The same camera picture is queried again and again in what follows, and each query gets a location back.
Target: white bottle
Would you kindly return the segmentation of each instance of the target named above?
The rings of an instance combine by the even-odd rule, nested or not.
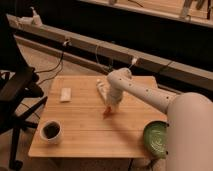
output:
[[[43,23],[41,21],[41,17],[40,15],[37,14],[36,10],[34,9],[34,7],[30,7],[33,11],[33,23],[36,25],[36,26],[42,26]]]

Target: chair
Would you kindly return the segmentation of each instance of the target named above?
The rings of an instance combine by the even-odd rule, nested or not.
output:
[[[12,129],[9,168],[20,170],[23,163],[16,160],[20,131],[37,127],[36,123],[27,121],[27,118],[46,103],[47,97],[23,114],[16,115],[15,111],[24,98],[42,97],[43,91],[36,84],[39,77],[35,74],[35,69],[28,66],[19,51],[2,9],[0,9],[0,70],[0,135]]]

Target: floor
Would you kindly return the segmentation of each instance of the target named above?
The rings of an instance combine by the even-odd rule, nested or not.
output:
[[[23,56],[29,65],[39,70],[46,70],[53,68],[58,63],[58,58],[42,53],[40,51],[31,49],[19,45]],[[40,80],[49,78],[55,75],[55,72],[40,74]],[[63,62],[63,70],[60,75],[100,75],[100,73],[89,70],[70,62]],[[46,81],[41,84],[45,95],[48,95],[48,90],[51,86],[50,81]],[[21,105],[17,113],[24,111],[27,106],[31,106],[38,99],[27,99]],[[42,112],[42,108],[36,111],[38,115]],[[38,122],[39,119],[36,115],[32,115],[30,120]],[[130,159],[49,159],[49,158],[30,158],[28,157],[28,150],[32,141],[34,130],[28,130],[26,133],[21,133],[17,159],[24,162],[22,171],[127,171],[130,163]],[[1,167],[7,168],[8,158],[10,152],[11,131],[0,136],[0,171],[3,171]],[[151,169],[144,169],[144,165],[148,164],[149,160],[146,159],[134,159],[131,171],[151,171]],[[158,161],[153,167],[153,171],[164,171],[165,161]]]

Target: desk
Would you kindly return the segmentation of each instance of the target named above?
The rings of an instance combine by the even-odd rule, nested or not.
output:
[[[118,3],[140,7],[138,4],[131,0],[118,0]],[[141,4],[144,8],[152,9],[156,11],[168,12],[172,14],[180,14],[185,0],[135,0],[135,2]],[[193,1],[189,10],[189,15],[193,17],[199,17],[207,19],[208,2],[205,1],[203,7],[200,10],[196,9],[197,1]]]
[[[151,157],[141,141],[143,129],[153,120],[165,121],[166,116],[124,92],[119,112],[103,119],[105,105],[96,89],[98,78],[108,85],[106,76],[58,76],[55,78],[29,150],[29,156]],[[133,80],[156,86],[154,77],[133,77]],[[59,101],[62,87],[72,89],[72,99],[68,103]],[[57,120],[62,125],[62,142],[58,145],[47,145],[39,137],[41,125],[48,120]]]

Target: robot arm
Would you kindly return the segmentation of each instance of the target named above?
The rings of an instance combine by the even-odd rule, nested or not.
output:
[[[118,96],[122,96],[123,91],[127,91],[166,114],[169,103],[175,96],[169,93],[167,94],[158,88],[151,88],[145,84],[139,84],[131,80],[131,77],[127,77],[127,75],[130,74],[131,72],[127,68],[122,68],[109,73],[107,80],[111,86],[107,96],[108,103],[110,104],[111,102],[116,101],[115,99]]]
[[[127,68],[111,72],[107,104],[116,105],[123,91],[167,114],[166,171],[213,170],[213,104],[198,93],[169,95],[138,84]]]

